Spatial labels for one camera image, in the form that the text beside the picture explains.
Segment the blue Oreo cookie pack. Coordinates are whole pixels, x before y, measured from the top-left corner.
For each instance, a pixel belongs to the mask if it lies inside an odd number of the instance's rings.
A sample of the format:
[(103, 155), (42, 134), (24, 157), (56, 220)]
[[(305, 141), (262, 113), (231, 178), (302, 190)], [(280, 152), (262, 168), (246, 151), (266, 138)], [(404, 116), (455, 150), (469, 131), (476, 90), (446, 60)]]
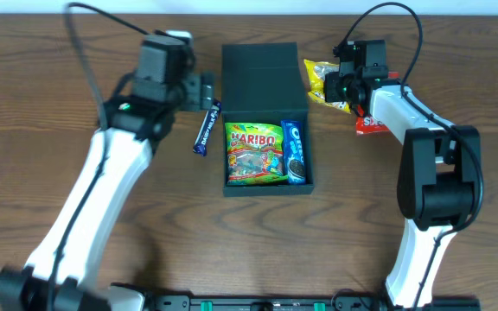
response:
[(294, 120), (282, 120), (281, 127), (284, 133), (284, 165), (288, 182), (293, 185), (305, 184), (306, 167), (304, 163), (301, 125)]

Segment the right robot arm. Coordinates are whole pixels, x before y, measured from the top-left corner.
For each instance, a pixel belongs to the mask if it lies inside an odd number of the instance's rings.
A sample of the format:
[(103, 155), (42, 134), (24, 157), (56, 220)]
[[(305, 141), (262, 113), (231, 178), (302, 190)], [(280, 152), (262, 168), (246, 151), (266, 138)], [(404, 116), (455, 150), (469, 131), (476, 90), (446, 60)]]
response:
[(390, 74), (386, 44), (342, 41), (339, 67), (325, 77), (329, 102), (384, 124), (402, 145), (397, 200), (405, 229), (379, 307), (427, 310), (449, 242), (474, 220), (482, 201), (480, 134), (440, 118)]

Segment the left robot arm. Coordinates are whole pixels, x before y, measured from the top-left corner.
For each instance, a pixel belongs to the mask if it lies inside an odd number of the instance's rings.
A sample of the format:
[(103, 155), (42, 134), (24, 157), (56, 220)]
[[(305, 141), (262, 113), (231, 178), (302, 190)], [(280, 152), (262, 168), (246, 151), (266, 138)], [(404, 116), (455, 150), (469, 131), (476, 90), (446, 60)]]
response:
[(167, 30), (146, 35), (137, 70), (104, 103), (100, 127), (78, 180), (47, 236), (21, 270), (0, 272), (3, 310), (146, 310), (150, 299), (127, 285), (97, 288), (99, 267), (120, 211), (177, 111), (206, 110), (214, 78), (194, 72), (193, 36)]

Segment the red Hacks candy bag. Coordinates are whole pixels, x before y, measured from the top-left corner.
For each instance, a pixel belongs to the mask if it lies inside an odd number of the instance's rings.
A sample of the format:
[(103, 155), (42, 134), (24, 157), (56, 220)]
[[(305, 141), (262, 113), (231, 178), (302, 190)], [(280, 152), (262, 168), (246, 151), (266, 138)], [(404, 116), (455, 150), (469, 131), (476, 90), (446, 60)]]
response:
[(396, 86), (399, 83), (398, 72), (388, 72), (386, 77), (366, 78), (358, 76), (351, 83), (351, 110), (357, 115), (356, 132), (358, 135), (387, 132), (388, 128), (372, 116), (372, 93), (384, 86)]

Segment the green Haribo gummy bag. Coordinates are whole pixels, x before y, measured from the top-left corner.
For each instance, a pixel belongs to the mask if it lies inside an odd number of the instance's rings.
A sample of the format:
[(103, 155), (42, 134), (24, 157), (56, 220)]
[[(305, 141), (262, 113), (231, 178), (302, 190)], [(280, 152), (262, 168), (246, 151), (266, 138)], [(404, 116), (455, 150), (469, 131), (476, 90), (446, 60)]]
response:
[(251, 186), (284, 182), (284, 134), (274, 124), (225, 123), (227, 184)]

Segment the yellow Hacks candy bag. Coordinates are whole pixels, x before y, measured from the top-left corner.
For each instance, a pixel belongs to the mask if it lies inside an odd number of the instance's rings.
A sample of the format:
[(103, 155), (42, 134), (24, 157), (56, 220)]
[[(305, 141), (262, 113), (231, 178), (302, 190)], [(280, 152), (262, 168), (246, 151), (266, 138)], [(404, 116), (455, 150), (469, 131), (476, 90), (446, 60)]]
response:
[(350, 114), (351, 111), (346, 102), (327, 102), (325, 99), (325, 76), (327, 73), (335, 72), (338, 69), (338, 66), (326, 61), (313, 61), (307, 59), (304, 59), (303, 63), (306, 67), (310, 82), (310, 91), (308, 92), (309, 98), (320, 105), (325, 105)]

